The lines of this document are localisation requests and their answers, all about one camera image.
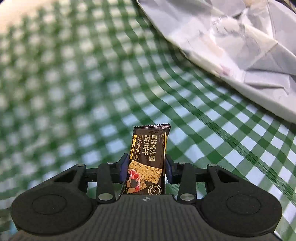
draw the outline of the logo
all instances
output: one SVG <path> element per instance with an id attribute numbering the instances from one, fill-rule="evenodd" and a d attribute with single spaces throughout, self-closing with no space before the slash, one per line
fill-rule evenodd
<path id="1" fill-rule="evenodd" d="M 150 198 L 149 198 L 149 197 L 143 197 L 142 200 L 143 200 L 144 202 L 148 202 L 148 201 L 150 201 Z"/>
<path id="2" fill-rule="evenodd" d="M 149 195 L 159 195 L 161 194 L 161 187 L 159 185 L 152 185 L 148 189 Z"/>

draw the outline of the table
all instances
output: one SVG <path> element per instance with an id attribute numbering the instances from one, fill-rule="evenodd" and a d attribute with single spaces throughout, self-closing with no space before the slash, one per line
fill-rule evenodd
<path id="1" fill-rule="evenodd" d="M 295 125 L 190 63 L 130 0 L 32 9 L 0 28 L 3 239 L 17 195 L 76 163 L 117 161 L 133 126 L 152 123 L 171 123 L 175 162 L 215 163 L 272 193 L 283 207 L 276 233 L 296 239 Z"/>

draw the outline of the green checkered tablecloth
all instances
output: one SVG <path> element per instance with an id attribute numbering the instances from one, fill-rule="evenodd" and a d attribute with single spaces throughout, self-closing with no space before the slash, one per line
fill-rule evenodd
<path id="1" fill-rule="evenodd" d="M 295 126 L 191 64 L 130 0 L 62 1 L 24 17 L 0 35 L 0 78 L 3 240 L 17 195 L 76 163 L 117 161 L 133 126 L 151 123 L 171 123 L 176 162 L 215 163 L 272 193 L 276 232 L 296 240 Z"/>

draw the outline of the metal screw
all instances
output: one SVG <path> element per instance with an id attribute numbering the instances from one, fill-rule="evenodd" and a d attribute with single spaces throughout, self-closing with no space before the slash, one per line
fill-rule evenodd
<path id="1" fill-rule="evenodd" d="M 190 193 L 183 193 L 180 195 L 180 198 L 183 200 L 183 201 L 192 201 L 194 199 L 194 196 Z"/>
<path id="2" fill-rule="evenodd" d="M 113 198 L 113 195 L 110 193 L 102 193 L 98 196 L 101 201 L 109 201 Z"/>

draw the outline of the cracker image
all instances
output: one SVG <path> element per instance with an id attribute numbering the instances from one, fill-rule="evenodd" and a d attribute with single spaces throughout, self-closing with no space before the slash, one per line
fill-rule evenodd
<path id="1" fill-rule="evenodd" d="M 155 184 L 157 184 L 163 171 L 160 168 L 150 167 L 142 163 L 136 162 L 135 160 L 131 161 L 131 163 L 128 166 L 128 169 L 135 169 L 138 173 L 141 174 L 141 179 Z"/>

